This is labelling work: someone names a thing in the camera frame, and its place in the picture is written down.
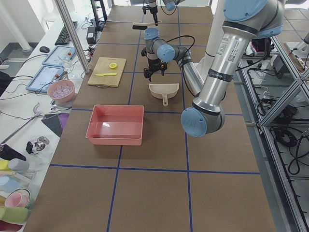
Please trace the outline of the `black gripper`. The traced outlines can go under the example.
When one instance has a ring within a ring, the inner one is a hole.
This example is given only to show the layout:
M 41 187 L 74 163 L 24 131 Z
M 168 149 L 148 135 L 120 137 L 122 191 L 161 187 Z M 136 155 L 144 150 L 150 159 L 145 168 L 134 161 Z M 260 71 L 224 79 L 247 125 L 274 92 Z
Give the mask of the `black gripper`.
M 148 60 L 148 68 L 143 69 L 143 74 L 149 81 L 152 80 L 152 75 L 155 72 L 161 71 L 161 74 L 164 74 L 165 70 L 168 69 L 167 63 L 159 59 L 154 53 L 147 52 L 146 47 L 142 49 L 141 56 L 147 57 Z
M 150 13 L 153 15 L 154 24 L 155 26 L 158 26 L 158 18 L 157 18 L 157 2 L 156 1 L 148 1 L 147 3 L 143 4 L 142 7 L 143 13 L 147 14 L 147 10 L 150 11 Z

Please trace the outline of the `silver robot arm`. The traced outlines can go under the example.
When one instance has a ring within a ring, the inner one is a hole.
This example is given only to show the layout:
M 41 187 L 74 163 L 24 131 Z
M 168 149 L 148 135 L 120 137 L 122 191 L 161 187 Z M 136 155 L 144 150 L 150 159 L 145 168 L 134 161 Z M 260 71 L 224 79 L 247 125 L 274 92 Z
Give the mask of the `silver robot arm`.
M 181 115 L 184 131 L 194 137 L 218 131 L 225 122 L 221 101 L 233 79 L 237 65 L 253 39 L 281 33 L 285 1 L 224 0 L 216 9 L 211 35 L 216 38 L 216 52 L 211 65 L 201 75 L 188 49 L 167 43 L 156 28 L 144 32 L 148 59 L 144 76 L 152 74 L 165 62 L 175 61 L 183 71 L 188 89 L 194 95 L 192 105 Z
M 182 0 L 163 0 L 163 4 L 167 11 L 174 11 L 176 10 L 177 6 L 182 2 Z M 146 3 L 143 3 L 143 14 L 147 14 L 147 11 L 151 13 L 154 20 L 154 25 L 158 26 L 158 8 L 157 8 L 157 1 L 156 0 L 146 0 Z

